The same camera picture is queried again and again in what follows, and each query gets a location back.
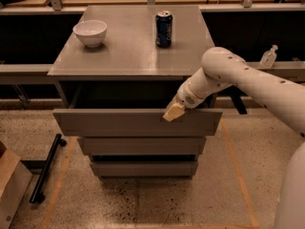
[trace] drawer front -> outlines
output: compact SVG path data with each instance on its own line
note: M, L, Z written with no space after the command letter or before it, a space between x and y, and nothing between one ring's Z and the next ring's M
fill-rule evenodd
M187 111L173 122L164 109L57 109L53 115L67 136L206 136L214 135L221 110Z
M201 155L205 137L79 138L85 156Z
M98 177L192 177L198 163L92 163L91 168Z

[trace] dark blue can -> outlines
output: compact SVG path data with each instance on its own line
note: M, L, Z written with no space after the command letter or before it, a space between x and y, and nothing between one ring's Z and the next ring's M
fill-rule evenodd
M169 11L161 11L155 16L156 38L155 43L161 48L172 44L173 16Z

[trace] plastic bottle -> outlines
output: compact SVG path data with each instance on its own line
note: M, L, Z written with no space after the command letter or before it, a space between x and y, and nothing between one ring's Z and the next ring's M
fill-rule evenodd
M259 62L260 66L264 68L271 68L276 60L275 51L277 49L277 45L273 45L269 51L266 51Z

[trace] floor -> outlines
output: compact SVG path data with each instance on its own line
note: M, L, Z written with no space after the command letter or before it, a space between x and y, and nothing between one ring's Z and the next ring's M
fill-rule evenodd
M60 133L50 106L18 106L0 106L1 141L24 160L45 159ZM100 180L76 137L65 137L68 145L56 154L45 201L29 203L35 175L10 229L272 228L285 168L303 138L263 109L223 112L192 179Z

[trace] white bowl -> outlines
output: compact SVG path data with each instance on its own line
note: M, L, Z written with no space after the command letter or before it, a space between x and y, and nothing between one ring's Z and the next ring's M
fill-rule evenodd
M87 47L95 48L104 41L107 33L107 25L99 20L86 20L74 26L73 32Z

